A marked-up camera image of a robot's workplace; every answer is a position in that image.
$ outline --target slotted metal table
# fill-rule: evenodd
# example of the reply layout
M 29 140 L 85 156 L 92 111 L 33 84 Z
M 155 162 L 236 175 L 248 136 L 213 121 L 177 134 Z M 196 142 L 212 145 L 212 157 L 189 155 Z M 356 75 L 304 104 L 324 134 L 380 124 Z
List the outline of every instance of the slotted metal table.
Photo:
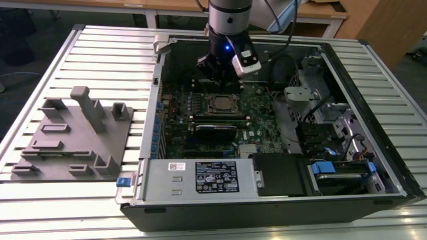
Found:
M 201 36 L 200 31 L 85 26 L 72 30 L 0 144 L 0 239 L 427 239 L 427 200 L 377 212 L 351 223 L 212 231 L 140 232 L 120 212 L 115 182 L 10 183 L 10 170 L 30 142 L 44 98 L 65 98 L 88 86 L 103 106 L 135 108 L 121 172 L 137 169 L 153 78 L 159 33 Z M 285 41 L 285 36 L 253 36 Z M 401 158 L 427 189 L 427 116 L 368 45 L 356 40 L 295 37 L 331 44 Z M 121 192 L 129 197 L 132 189 Z

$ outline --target green circuit board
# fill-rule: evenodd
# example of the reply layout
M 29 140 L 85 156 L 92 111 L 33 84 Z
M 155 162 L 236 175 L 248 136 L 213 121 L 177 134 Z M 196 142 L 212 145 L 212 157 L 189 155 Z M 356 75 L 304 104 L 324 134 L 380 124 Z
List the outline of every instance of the green circuit board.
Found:
M 257 152 L 283 152 L 273 98 L 263 86 L 243 84 L 237 94 L 193 93 L 183 87 L 168 88 L 164 93 L 169 99 L 163 101 L 168 107 L 164 125 L 168 159 L 239 158 L 239 145 L 247 144 L 256 145 Z M 235 126 L 233 141 L 200 144 L 192 137 L 197 125 Z

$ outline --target wooden table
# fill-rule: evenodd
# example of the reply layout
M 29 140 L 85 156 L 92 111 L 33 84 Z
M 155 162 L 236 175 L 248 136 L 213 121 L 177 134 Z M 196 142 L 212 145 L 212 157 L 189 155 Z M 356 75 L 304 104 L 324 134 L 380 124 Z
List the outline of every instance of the wooden table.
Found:
M 204 7 L 208 7 L 208 0 L 200 0 Z M 145 8 L 155 11 L 153 16 L 191 16 L 207 17 L 208 14 L 200 11 L 195 0 L 147 0 Z M 343 20 L 348 18 L 345 12 L 336 12 L 328 3 L 307 2 L 297 8 L 297 23 L 327 25 L 323 38 L 333 38 L 341 26 Z
M 207 7 L 208 0 L 200 3 Z M 159 27 L 159 15 L 207 17 L 195 0 L 0 0 L 0 7 L 58 11 L 144 14 L 148 28 Z M 345 12 L 336 12 L 328 3 L 308 2 L 299 6 L 297 23 L 327 25 L 324 38 L 333 38 Z

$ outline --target power supply label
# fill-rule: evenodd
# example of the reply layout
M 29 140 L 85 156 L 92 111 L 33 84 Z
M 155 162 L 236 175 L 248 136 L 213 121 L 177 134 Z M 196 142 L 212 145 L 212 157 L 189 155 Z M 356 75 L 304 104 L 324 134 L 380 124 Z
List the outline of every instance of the power supply label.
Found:
M 236 162 L 196 162 L 195 190 L 199 194 L 237 193 L 239 179 Z

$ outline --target motherboard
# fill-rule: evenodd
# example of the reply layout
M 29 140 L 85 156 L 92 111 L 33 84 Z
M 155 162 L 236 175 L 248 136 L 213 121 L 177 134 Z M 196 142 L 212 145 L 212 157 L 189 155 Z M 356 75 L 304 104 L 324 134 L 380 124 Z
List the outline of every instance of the motherboard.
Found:
M 252 153 L 281 153 L 268 89 L 240 82 L 233 93 L 209 93 L 209 85 L 199 85 L 199 89 L 164 87 L 165 158 L 247 158 Z

